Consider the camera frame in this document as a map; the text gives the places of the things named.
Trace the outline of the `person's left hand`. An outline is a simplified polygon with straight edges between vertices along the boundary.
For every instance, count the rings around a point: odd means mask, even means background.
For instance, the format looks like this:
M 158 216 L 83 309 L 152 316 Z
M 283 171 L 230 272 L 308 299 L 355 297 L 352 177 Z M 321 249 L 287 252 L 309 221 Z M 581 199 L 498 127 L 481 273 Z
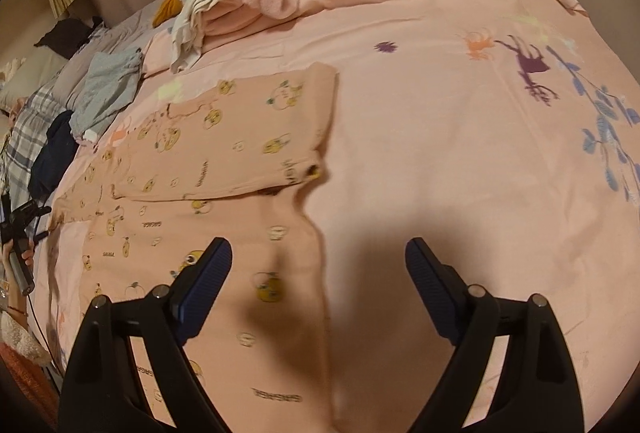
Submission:
M 6 278 L 15 290 L 21 295 L 29 295 L 35 288 L 34 276 L 32 276 L 32 255 L 34 245 L 29 239 L 11 240 L 4 246 L 4 266 Z

